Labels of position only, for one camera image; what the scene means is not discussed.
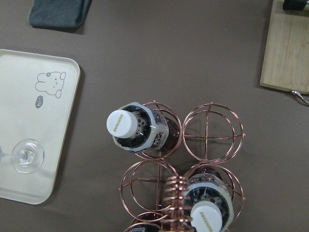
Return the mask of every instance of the white bottle cap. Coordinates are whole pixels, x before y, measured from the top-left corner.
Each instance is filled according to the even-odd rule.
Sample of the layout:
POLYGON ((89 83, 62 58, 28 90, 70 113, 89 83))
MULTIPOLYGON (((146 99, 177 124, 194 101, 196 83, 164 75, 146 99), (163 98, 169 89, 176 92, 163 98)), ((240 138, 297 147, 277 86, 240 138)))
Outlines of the white bottle cap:
POLYGON ((126 139, 136 132, 137 119, 129 111, 115 110, 108 116, 106 127, 112 136, 126 139))
POLYGON ((222 215, 219 208, 212 202, 200 201, 191 210, 191 225, 197 232, 220 232, 222 215))

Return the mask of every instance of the white tray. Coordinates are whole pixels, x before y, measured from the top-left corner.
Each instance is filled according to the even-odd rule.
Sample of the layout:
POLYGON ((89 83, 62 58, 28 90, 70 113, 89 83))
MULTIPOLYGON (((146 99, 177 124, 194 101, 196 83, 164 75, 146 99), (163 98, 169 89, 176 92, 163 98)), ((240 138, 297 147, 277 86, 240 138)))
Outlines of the white tray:
POLYGON ((0 197, 39 204, 51 195, 79 77, 72 59, 0 49, 2 151, 11 154, 25 139, 44 148, 43 164, 31 174, 2 159, 0 197))

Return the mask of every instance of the gray cloth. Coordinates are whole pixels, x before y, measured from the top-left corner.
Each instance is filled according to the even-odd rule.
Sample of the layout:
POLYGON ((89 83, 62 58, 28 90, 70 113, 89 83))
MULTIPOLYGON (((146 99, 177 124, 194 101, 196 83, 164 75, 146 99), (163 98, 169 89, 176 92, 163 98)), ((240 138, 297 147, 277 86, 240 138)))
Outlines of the gray cloth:
POLYGON ((28 21, 36 28, 78 28, 91 0, 34 0, 28 21))

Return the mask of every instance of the wine glass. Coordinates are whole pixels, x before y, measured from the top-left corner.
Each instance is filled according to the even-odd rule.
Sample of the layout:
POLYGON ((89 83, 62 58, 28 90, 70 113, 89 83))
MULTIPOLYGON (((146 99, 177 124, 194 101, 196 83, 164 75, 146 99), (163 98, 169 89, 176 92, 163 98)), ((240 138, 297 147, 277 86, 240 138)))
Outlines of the wine glass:
POLYGON ((1 158, 11 158, 12 166, 20 173, 29 174, 35 172, 43 163, 44 149, 35 140, 23 140, 13 149, 12 154, 2 153, 1 158))

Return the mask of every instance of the cutting board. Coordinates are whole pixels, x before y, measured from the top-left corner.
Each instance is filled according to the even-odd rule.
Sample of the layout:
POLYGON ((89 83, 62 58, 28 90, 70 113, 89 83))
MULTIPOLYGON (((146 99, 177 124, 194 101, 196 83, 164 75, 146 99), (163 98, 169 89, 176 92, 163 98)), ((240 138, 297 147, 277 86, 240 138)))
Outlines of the cutting board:
POLYGON ((260 85, 309 94, 309 12, 274 0, 260 85))

